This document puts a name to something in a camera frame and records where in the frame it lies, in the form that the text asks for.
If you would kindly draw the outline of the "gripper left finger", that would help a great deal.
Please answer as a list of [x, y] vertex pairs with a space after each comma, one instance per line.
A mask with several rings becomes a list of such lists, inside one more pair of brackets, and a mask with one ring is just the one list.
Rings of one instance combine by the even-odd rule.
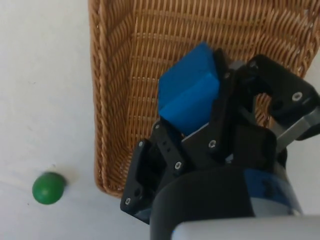
[[131, 215], [149, 215], [160, 191], [188, 170], [182, 134], [168, 121], [159, 119], [151, 136], [139, 140], [133, 150], [120, 209]]

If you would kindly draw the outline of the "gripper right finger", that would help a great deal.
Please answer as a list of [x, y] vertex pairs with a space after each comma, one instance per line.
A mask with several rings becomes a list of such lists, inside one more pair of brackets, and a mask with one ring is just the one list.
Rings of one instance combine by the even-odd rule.
[[220, 83], [209, 122], [182, 141], [197, 169], [227, 163], [271, 172], [294, 141], [320, 133], [320, 96], [285, 67], [258, 54], [233, 69], [213, 53]]

